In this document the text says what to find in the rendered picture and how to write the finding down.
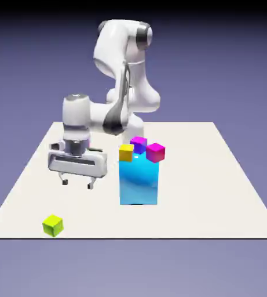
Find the small purple cube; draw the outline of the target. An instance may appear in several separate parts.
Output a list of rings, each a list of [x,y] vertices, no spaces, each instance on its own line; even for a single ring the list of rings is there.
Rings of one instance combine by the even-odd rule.
[[[130,140],[130,144],[134,145],[134,153],[142,154],[147,148],[147,138],[135,136]]]

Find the small yellow cube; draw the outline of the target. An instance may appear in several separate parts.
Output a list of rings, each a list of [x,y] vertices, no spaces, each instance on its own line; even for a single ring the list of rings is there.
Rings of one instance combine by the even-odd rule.
[[[119,148],[119,161],[132,162],[134,152],[133,144],[122,144]]]

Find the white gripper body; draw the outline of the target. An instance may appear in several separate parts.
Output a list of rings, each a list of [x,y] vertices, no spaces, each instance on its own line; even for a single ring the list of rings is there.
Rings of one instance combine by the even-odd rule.
[[[107,174],[107,154],[86,150],[79,157],[64,151],[50,150],[48,168],[61,173],[102,178]]]

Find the small lime green cube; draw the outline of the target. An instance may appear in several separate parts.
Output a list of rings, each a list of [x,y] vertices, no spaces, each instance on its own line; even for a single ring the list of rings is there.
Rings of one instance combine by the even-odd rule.
[[[50,215],[43,222],[43,231],[49,236],[56,237],[59,235],[64,227],[63,227],[63,219],[56,216]]]

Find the large blue box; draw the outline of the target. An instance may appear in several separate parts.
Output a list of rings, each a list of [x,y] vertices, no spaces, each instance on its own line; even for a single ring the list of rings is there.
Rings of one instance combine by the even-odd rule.
[[[132,162],[119,162],[119,197],[121,205],[158,204],[159,164],[146,154],[133,154]]]

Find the small pink cube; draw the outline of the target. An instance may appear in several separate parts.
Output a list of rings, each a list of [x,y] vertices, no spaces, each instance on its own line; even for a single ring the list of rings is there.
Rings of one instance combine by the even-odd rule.
[[[152,143],[146,147],[147,160],[157,163],[165,158],[165,147],[159,143]]]

